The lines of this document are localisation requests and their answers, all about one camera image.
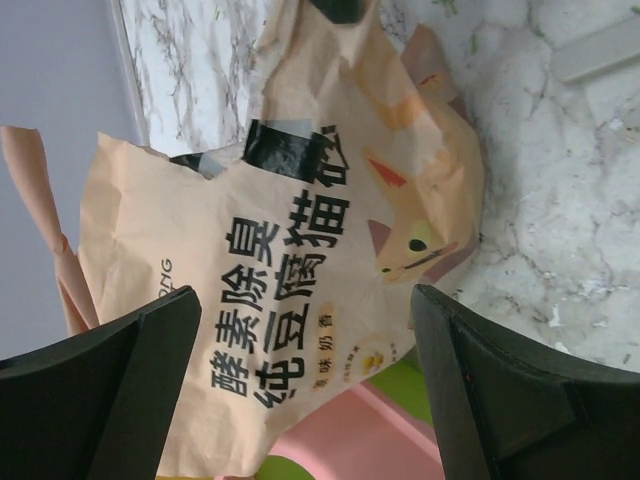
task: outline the marble surface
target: marble surface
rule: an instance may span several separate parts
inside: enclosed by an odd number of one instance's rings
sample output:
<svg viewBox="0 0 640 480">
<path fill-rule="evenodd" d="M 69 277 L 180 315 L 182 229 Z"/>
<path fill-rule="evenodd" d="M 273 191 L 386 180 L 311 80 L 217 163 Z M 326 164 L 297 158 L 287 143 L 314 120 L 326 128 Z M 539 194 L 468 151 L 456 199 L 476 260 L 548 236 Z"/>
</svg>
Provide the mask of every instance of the marble surface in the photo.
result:
<svg viewBox="0 0 640 480">
<path fill-rule="evenodd" d="M 121 0 L 151 145 L 241 140 L 250 52 L 272 0 Z M 640 62 L 574 86 L 554 49 L 637 0 L 384 0 L 400 48 L 442 39 L 488 147 L 483 243 L 456 294 L 559 350 L 640 371 Z"/>
</svg>

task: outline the black plastic part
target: black plastic part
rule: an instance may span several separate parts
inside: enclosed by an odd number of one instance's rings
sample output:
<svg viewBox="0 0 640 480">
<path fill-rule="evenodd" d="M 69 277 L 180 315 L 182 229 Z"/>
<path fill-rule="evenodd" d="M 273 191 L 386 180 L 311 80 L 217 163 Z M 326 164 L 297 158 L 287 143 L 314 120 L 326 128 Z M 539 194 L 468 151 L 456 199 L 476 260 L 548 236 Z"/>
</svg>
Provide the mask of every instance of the black plastic part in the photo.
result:
<svg viewBox="0 0 640 480">
<path fill-rule="evenodd" d="M 202 153 L 189 153 L 186 155 L 178 155 L 177 157 L 170 158 L 171 163 L 187 167 L 197 172 L 200 167 L 200 160 L 202 159 Z"/>
<path fill-rule="evenodd" d="M 0 362 L 0 478 L 154 479 L 200 313 L 184 287 Z"/>
<path fill-rule="evenodd" d="M 639 478 L 640 375 L 566 355 L 435 288 L 412 312 L 448 480 Z"/>
<path fill-rule="evenodd" d="M 358 23 L 364 13 L 362 0 L 309 0 L 332 23 Z"/>
<path fill-rule="evenodd" d="M 319 133 L 303 138 L 253 120 L 243 160 L 267 172 L 313 183 L 328 146 L 329 140 Z"/>
</svg>

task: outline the beige packaging bag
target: beige packaging bag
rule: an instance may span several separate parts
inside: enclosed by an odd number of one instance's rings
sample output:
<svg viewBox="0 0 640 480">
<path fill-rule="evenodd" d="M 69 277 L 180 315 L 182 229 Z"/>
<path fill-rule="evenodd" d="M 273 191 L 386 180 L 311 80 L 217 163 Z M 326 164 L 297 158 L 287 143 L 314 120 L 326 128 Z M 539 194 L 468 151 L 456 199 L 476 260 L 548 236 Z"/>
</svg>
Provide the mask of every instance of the beige packaging bag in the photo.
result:
<svg viewBox="0 0 640 480">
<path fill-rule="evenodd" d="M 215 178 L 99 137 L 79 258 L 100 323 L 187 284 L 203 307 L 159 475 L 253 475 L 413 346 L 413 285 L 449 289 L 477 245 L 480 149 L 444 61 L 422 28 L 405 68 L 366 3 L 356 26 L 274 7 L 246 161 Z"/>
</svg>

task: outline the green object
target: green object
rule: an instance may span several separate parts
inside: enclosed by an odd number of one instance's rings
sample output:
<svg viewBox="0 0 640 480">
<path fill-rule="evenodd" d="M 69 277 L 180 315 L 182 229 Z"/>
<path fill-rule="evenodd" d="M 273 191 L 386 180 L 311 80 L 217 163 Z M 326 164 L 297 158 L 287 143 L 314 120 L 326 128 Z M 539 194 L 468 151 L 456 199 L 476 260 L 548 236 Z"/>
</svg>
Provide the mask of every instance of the green object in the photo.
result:
<svg viewBox="0 0 640 480">
<path fill-rule="evenodd" d="M 413 417 L 433 426 L 427 389 L 422 372 L 407 358 L 369 379 L 378 390 L 391 398 Z M 282 457 L 267 457 L 256 480 L 314 480 L 304 468 Z"/>
<path fill-rule="evenodd" d="M 432 0 L 434 5 L 442 5 L 444 13 L 447 18 L 458 14 L 458 7 L 456 7 L 456 0 Z"/>
<path fill-rule="evenodd" d="M 424 377 L 409 362 L 403 359 L 370 378 L 369 382 L 404 411 L 433 426 Z"/>
<path fill-rule="evenodd" d="M 288 458 L 267 457 L 256 480 L 314 480 L 304 468 Z"/>
</svg>

